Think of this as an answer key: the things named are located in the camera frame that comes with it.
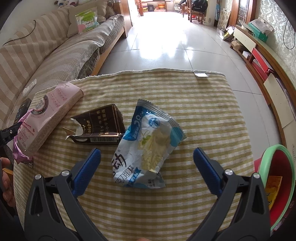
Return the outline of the person's left hand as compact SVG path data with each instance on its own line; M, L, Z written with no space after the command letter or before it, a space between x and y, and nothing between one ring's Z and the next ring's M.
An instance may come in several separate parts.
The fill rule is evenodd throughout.
M1 157L1 170L3 168L8 168L10 166L11 162L8 158ZM16 201L14 197L13 187L11 185L11 181L7 173L1 174L1 181L4 187L3 190L3 198L7 202L8 206L15 208L16 207Z

